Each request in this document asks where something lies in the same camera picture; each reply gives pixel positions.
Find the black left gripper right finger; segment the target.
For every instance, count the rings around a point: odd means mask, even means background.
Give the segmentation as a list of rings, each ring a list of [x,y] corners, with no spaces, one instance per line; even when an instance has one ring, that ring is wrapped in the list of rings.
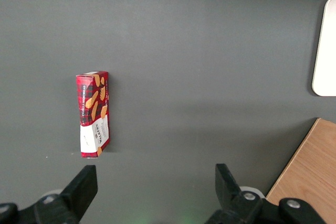
[[[251,190],[242,190],[226,164],[215,166],[215,191],[221,209],[206,223],[325,223],[306,201],[283,198],[270,203]]]

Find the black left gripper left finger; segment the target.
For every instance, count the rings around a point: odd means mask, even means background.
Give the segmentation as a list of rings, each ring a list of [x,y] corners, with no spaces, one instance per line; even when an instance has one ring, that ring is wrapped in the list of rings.
[[[1,204],[1,223],[79,223],[97,191],[96,167],[86,165],[59,194],[43,196],[22,210],[12,202]]]

